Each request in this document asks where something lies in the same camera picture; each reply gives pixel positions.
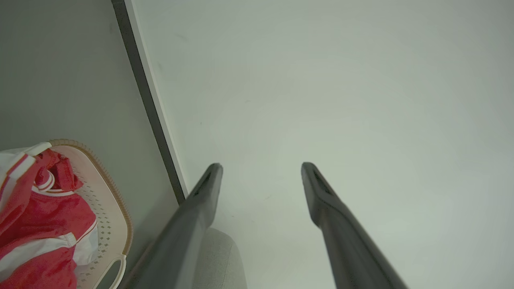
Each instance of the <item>basket handle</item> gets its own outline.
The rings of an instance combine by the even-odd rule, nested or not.
[[[118,269],[118,274],[116,275],[116,278],[114,279],[114,281],[111,284],[111,286],[109,287],[109,289],[116,289],[120,285],[121,279],[123,279],[123,275],[125,275],[125,269],[127,267],[127,256],[124,254],[120,254],[118,257],[114,258],[111,261],[111,263],[109,264],[109,266],[107,266],[107,268],[103,272],[102,276],[100,277],[100,279],[98,279],[97,283],[95,284],[95,286],[93,288],[96,288],[96,287],[98,287],[98,285],[100,285],[100,282],[102,282],[102,279],[103,279],[103,277],[105,277],[105,274],[107,274],[107,271],[109,271],[109,269],[118,260],[120,261],[120,268]]]
[[[114,259],[109,264],[109,268],[114,264],[114,262],[116,262],[118,260],[120,260],[120,269],[118,270],[118,275],[116,275],[116,278],[114,279],[114,282],[109,287],[109,289],[116,289],[120,285],[121,279],[123,279],[123,275],[125,275],[125,268],[127,267],[127,256],[125,256],[123,254],[120,254],[119,258]]]

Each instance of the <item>laundry basket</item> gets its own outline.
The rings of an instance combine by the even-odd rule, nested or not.
[[[98,221],[98,256],[91,264],[76,271],[77,288],[95,289],[119,260],[118,275],[111,285],[111,289],[115,289],[125,273],[126,255],[133,236],[125,203],[109,174],[85,145],[69,139],[55,139],[49,143],[51,150],[69,158],[75,175],[84,183],[75,193],[85,199]]]

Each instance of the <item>clothing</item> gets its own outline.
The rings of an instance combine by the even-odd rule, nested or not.
[[[69,159],[46,143],[0,153],[0,183],[0,288],[75,288],[98,229]]]

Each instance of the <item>gray cushion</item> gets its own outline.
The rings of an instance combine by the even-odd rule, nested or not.
[[[234,240],[207,229],[193,281],[193,289],[246,289],[245,271]]]

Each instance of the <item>red and white garment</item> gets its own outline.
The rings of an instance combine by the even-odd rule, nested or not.
[[[95,214],[69,159],[45,142],[0,152],[0,288],[75,288],[97,254]]]

